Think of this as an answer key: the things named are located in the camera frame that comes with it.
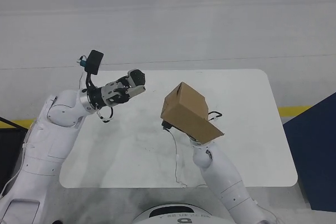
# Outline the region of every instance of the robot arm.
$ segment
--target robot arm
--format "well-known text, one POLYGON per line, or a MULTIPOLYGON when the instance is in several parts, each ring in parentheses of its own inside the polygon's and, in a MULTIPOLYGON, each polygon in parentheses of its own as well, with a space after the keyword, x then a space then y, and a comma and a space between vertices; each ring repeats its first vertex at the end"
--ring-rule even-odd
POLYGON ((214 195, 228 209, 237 224, 269 223, 250 197, 241 176, 214 142, 200 144, 190 139, 193 161, 214 195))
POLYGON ((59 175, 85 117, 145 91, 145 77, 138 69, 103 87, 94 86, 91 74, 98 73, 102 57, 93 50, 80 60, 87 72, 86 88, 63 91, 45 102, 24 140, 24 159, 15 183, 4 197, 0 195, 0 223, 40 223, 49 185, 59 175))

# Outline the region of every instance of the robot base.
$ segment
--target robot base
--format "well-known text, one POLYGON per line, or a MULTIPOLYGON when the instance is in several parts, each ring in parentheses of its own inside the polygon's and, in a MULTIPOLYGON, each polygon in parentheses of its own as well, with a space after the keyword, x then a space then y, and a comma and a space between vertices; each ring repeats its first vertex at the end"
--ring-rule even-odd
POLYGON ((173 213, 195 213, 211 216, 211 214, 207 211, 190 204, 164 204, 162 206, 156 206, 146 210, 145 212, 142 212, 137 218, 133 220, 132 224, 154 216, 173 213))

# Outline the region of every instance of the black cable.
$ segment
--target black cable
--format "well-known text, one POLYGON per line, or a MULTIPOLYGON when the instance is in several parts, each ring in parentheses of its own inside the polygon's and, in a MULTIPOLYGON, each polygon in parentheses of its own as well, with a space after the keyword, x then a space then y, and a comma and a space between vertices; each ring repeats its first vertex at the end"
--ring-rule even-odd
POLYGON ((113 117, 113 108, 111 108, 111 115, 110 115, 110 118, 113 117))
MULTIPOLYGON (((98 111, 97 112, 99 118, 104 122, 104 123, 108 123, 110 122, 111 120, 105 120, 105 118, 100 114, 100 112, 98 111)), ((111 115, 110 115, 110 119, 113 117, 113 108, 111 108, 111 115)))
POLYGON ((217 111, 210 111, 209 113, 208 113, 208 115, 211 115, 211 114, 217 114, 215 117, 213 117, 213 118, 210 118, 208 121, 211 121, 211 120, 213 120, 213 119, 215 119, 215 118, 220 118, 221 116, 223 116, 223 114, 222 113, 219 113, 219 112, 217 112, 217 111))

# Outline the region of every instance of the white tabletop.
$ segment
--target white tabletop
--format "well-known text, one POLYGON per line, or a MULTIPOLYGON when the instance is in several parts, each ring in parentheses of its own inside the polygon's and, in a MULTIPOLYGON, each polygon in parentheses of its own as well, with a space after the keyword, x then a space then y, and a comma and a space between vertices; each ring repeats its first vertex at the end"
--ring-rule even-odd
MULTIPOLYGON (((184 81, 206 97, 224 136, 220 149, 236 165, 246 186, 292 186, 297 174, 267 75, 257 69, 143 71, 147 91, 114 107, 114 120, 88 116, 63 164, 66 188, 176 188, 204 184, 186 135, 172 129, 178 147, 162 130, 164 97, 184 81)), ((99 72, 96 86, 126 71, 99 72)), ((109 115, 109 109, 102 110, 109 115)))

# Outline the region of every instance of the silver metal part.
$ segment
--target silver metal part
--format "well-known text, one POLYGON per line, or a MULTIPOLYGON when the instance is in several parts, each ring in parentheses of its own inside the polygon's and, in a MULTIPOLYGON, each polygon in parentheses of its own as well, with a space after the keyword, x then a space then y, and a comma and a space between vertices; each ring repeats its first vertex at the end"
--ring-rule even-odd
POLYGON ((82 106, 85 108, 86 111, 93 114, 96 112, 96 110, 92 107, 90 100, 88 99, 87 91, 84 91, 84 89, 79 90, 79 97, 80 102, 82 106))
POLYGON ((137 96, 138 94, 143 93, 146 90, 144 86, 137 86, 134 88, 129 88, 127 90, 127 94, 129 95, 129 98, 132 98, 133 96, 137 96))
POLYGON ((119 92, 114 92, 116 88, 123 88, 123 84, 117 81, 110 82, 106 84, 104 87, 101 88, 101 95, 102 99, 105 102, 105 104, 109 107, 113 107, 117 105, 117 103, 113 102, 111 99, 112 97, 116 95, 121 95, 119 92))

